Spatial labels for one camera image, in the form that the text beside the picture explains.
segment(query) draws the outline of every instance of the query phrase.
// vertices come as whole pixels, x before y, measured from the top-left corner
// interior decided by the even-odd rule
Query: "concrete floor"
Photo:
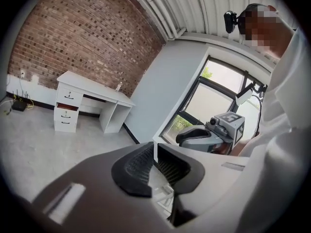
[[[1,161],[11,189],[29,201],[80,161],[135,144],[123,127],[119,133],[103,134],[98,118],[79,116],[76,133],[63,133],[54,131],[53,110],[35,106],[6,115],[9,108],[10,102],[0,107]],[[150,186],[165,183],[153,168]]]

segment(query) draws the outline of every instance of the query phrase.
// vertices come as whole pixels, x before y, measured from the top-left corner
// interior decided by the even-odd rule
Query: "open drawer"
[[[79,114],[79,108],[63,103],[56,103],[54,108],[54,121],[75,123]]]

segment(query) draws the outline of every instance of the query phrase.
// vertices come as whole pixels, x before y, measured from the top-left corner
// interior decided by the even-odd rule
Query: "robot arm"
[[[212,117],[204,126],[190,126],[183,129],[176,137],[180,147],[212,152],[222,143],[232,148],[240,141],[244,132],[245,118],[234,112],[226,112]]]

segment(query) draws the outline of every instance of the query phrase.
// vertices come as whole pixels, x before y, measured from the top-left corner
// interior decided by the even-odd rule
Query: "wire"
[[[18,80],[19,80],[19,84],[20,84],[21,91],[22,91],[21,97],[23,97],[23,95],[24,95],[23,87],[21,87],[20,79],[18,79]]]
[[[255,133],[255,135],[254,135],[254,136],[256,136],[256,135],[257,135],[257,133],[258,133],[258,130],[259,130],[259,123],[260,123],[260,119],[261,119],[261,108],[262,108],[262,103],[261,103],[260,98],[259,98],[259,97],[257,97],[256,95],[252,95],[252,97],[257,98],[257,99],[258,99],[258,101],[259,101],[259,117],[258,117],[258,122],[257,122],[256,133]]]
[[[32,105],[28,105],[26,108],[27,110],[31,110],[33,107],[34,107],[34,101],[31,100],[30,96],[29,96],[29,100],[33,103]]]
[[[9,111],[3,111],[6,115],[9,115],[9,114],[11,113],[12,107],[13,107],[13,104],[14,104],[15,100],[16,100],[16,97],[13,99],[13,103],[11,103],[12,100],[10,101],[11,107],[10,107],[10,110],[9,110]]]
[[[12,100],[7,100],[7,101],[4,101],[2,104],[0,104],[0,106],[2,106],[4,103],[6,102],[11,102],[11,101],[14,101],[15,99],[12,99]]]

